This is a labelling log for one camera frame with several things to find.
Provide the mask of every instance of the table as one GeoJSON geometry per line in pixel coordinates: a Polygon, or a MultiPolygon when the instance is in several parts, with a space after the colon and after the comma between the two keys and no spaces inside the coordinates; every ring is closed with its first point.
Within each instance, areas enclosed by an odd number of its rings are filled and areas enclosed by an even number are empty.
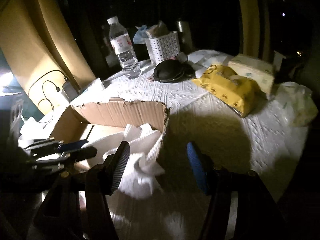
{"type": "MultiPolygon", "coordinates": [[[[197,61],[203,53],[199,51],[189,60],[197,61]]],[[[228,60],[228,55],[225,59],[222,53],[211,53],[216,55],[217,63],[228,60]]],[[[164,193],[155,192],[146,200],[135,200],[119,191],[107,197],[119,238],[196,239],[199,236],[210,198],[196,186],[186,154],[189,141],[195,141],[203,153],[229,171],[255,170],[277,201],[293,176],[308,127],[282,126],[274,101],[261,100],[248,117],[240,118],[193,82],[150,82],[147,78],[152,73],[153,69],[134,80],[118,77],[100,93],[87,94],[73,102],[82,104],[120,97],[127,101],[161,101],[170,108],[169,127],[158,158],[166,171],[158,180],[164,193]]],[[[45,129],[52,129],[54,122],[45,129]]]]}

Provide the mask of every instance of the clear plastic bag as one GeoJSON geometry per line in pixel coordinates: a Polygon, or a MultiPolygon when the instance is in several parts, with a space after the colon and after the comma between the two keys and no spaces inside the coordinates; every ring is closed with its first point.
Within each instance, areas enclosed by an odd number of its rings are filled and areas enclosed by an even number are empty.
{"type": "Polygon", "coordinates": [[[312,91],[295,82],[280,84],[276,92],[282,122],[289,126],[305,126],[318,114],[311,98],[312,91]]]}

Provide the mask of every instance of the small white box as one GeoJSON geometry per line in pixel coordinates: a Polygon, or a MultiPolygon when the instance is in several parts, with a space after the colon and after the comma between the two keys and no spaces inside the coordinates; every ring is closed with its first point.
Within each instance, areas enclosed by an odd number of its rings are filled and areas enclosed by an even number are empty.
{"type": "Polygon", "coordinates": [[[270,95],[274,77],[273,65],[258,58],[238,54],[228,62],[239,76],[251,78],[257,82],[262,92],[270,95]]]}

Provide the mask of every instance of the basket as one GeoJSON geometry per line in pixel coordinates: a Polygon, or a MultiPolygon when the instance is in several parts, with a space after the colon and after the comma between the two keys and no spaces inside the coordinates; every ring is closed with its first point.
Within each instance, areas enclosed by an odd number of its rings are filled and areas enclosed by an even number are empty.
{"type": "Polygon", "coordinates": [[[148,39],[148,41],[150,42],[150,45],[146,42],[148,53],[151,60],[154,58],[156,65],[166,59],[177,56],[180,52],[178,32],[169,33],[159,38],[148,39]],[[152,49],[153,57],[150,55],[150,49],[152,49]]]}

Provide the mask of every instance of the bottle label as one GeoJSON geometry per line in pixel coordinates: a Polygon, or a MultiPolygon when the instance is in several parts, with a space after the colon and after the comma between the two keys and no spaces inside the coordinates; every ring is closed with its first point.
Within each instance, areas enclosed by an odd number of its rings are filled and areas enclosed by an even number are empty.
{"type": "Polygon", "coordinates": [[[132,49],[132,43],[129,34],[127,33],[111,40],[110,42],[117,55],[132,49]]]}

